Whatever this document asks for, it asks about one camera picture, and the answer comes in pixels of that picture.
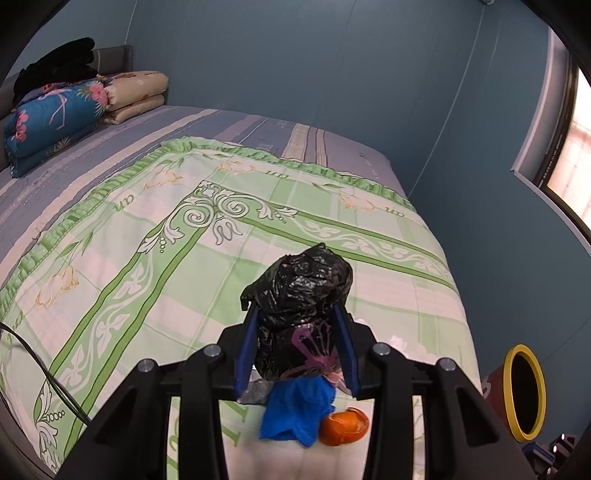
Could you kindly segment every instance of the bed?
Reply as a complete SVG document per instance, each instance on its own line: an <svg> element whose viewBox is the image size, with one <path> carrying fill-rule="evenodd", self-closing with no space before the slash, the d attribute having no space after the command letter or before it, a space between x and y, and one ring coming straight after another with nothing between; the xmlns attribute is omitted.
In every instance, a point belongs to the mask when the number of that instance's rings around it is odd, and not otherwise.
<svg viewBox="0 0 591 480"><path fill-rule="evenodd" d="M103 126L22 179L0 172L0 320L90 412L142 358L182 360L242 321L239 295L273 261L324 242L352 265L347 309L412 359L454 358L479 385L441 246L388 160L322 129L162 106ZM0 388L58 470L82 425L3 335ZM372 402L341 392L337 410ZM415 400L415 477L423 424ZM368 438L262 442L263 408L220 402L231 479L358 480ZM168 432L177 477L178 399Z"/></svg>

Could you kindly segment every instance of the window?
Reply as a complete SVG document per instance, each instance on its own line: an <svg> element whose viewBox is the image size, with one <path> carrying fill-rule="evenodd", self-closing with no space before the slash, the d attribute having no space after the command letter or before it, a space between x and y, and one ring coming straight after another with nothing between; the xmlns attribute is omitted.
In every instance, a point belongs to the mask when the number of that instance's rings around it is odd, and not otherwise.
<svg viewBox="0 0 591 480"><path fill-rule="evenodd" d="M569 63L554 137L534 184L591 241L591 87Z"/></svg>

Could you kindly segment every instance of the green ruffled trim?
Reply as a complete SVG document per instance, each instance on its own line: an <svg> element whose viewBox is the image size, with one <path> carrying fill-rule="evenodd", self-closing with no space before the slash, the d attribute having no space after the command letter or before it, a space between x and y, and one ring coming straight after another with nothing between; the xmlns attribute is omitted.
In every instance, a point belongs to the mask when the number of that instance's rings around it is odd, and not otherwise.
<svg viewBox="0 0 591 480"><path fill-rule="evenodd" d="M171 152L173 152L171 148L162 146L141 160L137 160L130 167L93 188L85 199L79 201L67 212L63 219L54 223L20 259L10 279L0 290L0 321L6 318L23 282L55 250L68 232L91 215L114 190L125 185L163 155Z"/></svg>
<svg viewBox="0 0 591 480"><path fill-rule="evenodd" d="M241 147L240 145L232 145L220 142L218 140L208 140L207 138L200 137L182 137L173 138L162 142L162 145L172 148L175 152L186 153L194 148L206 148L208 150L218 150L224 153L230 153L234 155L240 155L241 157L251 158L253 160L264 161L275 165L281 165L283 167L291 168L293 170L303 171L311 173L312 175L318 175L324 179L330 181L337 181L349 187L364 190L366 192L373 193L380 197L383 197L391 202L397 203L398 205L416 213L413 205L404 197L400 196L395 191L371 180L367 180L359 177L352 177L349 175L341 175L332 168L322 167L315 163L304 163L297 160L284 160L278 158L272 153L264 150L257 150L255 148Z"/></svg>

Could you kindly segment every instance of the green and white blanket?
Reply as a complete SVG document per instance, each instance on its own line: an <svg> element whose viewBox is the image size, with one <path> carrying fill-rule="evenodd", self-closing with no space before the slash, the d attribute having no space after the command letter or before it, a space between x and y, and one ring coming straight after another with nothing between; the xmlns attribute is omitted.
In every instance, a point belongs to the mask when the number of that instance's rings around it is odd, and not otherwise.
<svg viewBox="0 0 591 480"><path fill-rule="evenodd" d="M142 358L187 358L243 320L239 295L277 258L324 242L354 271L347 309L408 357L456 359L478 383L465 313L434 236L409 202L372 181L203 138L169 140L63 213L0 291L17 329L92 416ZM0 388L54 471L82 424L10 336ZM372 402L339 394L338 410ZM416 475L423 427L415 402ZM261 442L263 409L220 403L233 479L361 478L367 441ZM176 478L178 399L168 439Z"/></svg>

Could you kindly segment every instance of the silver screw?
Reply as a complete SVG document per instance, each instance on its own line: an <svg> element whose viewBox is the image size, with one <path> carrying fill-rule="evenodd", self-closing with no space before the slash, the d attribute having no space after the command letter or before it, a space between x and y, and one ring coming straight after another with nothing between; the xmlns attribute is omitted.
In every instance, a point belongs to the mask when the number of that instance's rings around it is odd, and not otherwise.
<svg viewBox="0 0 591 480"><path fill-rule="evenodd" d="M387 343L378 342L374 345L374 353L379 356L388 355L390 353L390 346Z"/></svg>
<svg viewBox="0 0 591 480"><path fill-rule="evenodd" d="M439 360L439 366L446 372L453 372L457 367L456 363L446 356Z"/></svg>
<svg viewBox="0 0 591 480"><path fill-rule="evenodd" d="M222 347L220 347L219 345L216 345L215 343L212 343L210 345L207 345L204 349L203 349L203 353L205 353L206 356L210 356L212 358L220 355L220 353L222 353Z"/></svg>
<svg viewBox="0 0 591 480"><path fill-rule="evenodd" d="M155 362L149 358L144 358L140 360L138 363L138 370L142 373L148 373L150 370L154 368Z"/></svg>

